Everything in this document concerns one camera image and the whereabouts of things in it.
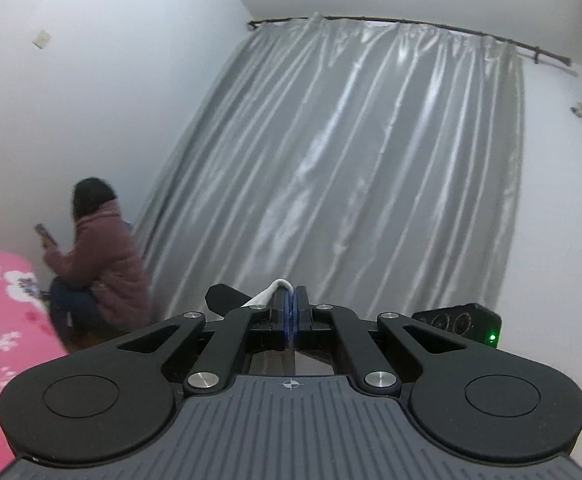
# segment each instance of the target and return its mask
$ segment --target jacket sleeve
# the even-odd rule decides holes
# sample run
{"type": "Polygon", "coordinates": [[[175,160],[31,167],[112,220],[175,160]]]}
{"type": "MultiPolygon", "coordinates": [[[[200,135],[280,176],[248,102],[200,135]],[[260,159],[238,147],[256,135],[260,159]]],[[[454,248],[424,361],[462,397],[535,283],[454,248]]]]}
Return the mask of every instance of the jacket sleeve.
{"type": "Polygon", "coordinates": [[[57,248],[50,248],[44,254],[44,261],[67,285],[82,288],[94,282],[106,268],[100,246],[98,233],[85,229],[75,240],[71,253],[64,256],[57,248]]]}

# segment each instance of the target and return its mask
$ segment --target curtain fold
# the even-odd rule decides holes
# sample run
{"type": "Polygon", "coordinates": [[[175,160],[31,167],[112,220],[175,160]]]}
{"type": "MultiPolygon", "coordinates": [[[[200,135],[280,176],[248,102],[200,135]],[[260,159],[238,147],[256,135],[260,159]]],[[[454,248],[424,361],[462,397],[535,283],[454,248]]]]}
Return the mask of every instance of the curtain fold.
{"type": "Polygon", "coordinates": [[[164,317],[276,278],[360,317],[493,308],[520,182],[514,46],[431,25],[264,24],[136,226],[164,317]]]}

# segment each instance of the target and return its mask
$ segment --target pink fleece coat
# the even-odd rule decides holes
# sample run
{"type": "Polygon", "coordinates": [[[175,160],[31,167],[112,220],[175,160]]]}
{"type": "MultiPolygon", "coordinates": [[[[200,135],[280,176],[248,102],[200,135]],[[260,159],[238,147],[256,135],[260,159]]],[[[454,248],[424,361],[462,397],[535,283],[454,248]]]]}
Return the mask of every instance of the pink fleece coat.
{"type": "Polygon", "coordinates": [[[151,324],[148,280],[116,200],[76,222],[71,253],[50,248],[44,261],[69,287],[90,286],[113,327],[131,332],[151,324]]]}

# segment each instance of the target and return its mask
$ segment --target person's hand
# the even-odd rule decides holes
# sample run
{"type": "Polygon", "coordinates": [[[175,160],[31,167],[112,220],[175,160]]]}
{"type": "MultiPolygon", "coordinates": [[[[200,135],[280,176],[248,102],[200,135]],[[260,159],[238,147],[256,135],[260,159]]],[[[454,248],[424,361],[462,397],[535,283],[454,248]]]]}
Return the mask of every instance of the person's hand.
{"type": "Polygon", "coordinates": [[[44,250],[48,250],[51,249],[53,247],[55,247],[56,245],[53,243],[53,240],[50,240],[49,238],[47,238],[46,236],[42,237],[42,247],[44,248],[44,250]]]}

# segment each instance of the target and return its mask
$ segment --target gray ribbed panel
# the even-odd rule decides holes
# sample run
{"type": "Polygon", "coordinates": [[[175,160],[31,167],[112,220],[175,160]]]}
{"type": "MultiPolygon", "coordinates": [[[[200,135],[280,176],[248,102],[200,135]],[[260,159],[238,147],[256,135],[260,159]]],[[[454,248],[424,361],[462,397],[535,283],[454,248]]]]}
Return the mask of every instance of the gray ribbed panel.
{"type": "Polygon", "coordinates": [[[194,397],[157,442],[120,462],[52,470],[20,461],[3,480],[581,480],[569,459],[514,467],[466,462],[434,447],[397,402],[355,392],[345,377],[239,376],[194,397]]]}

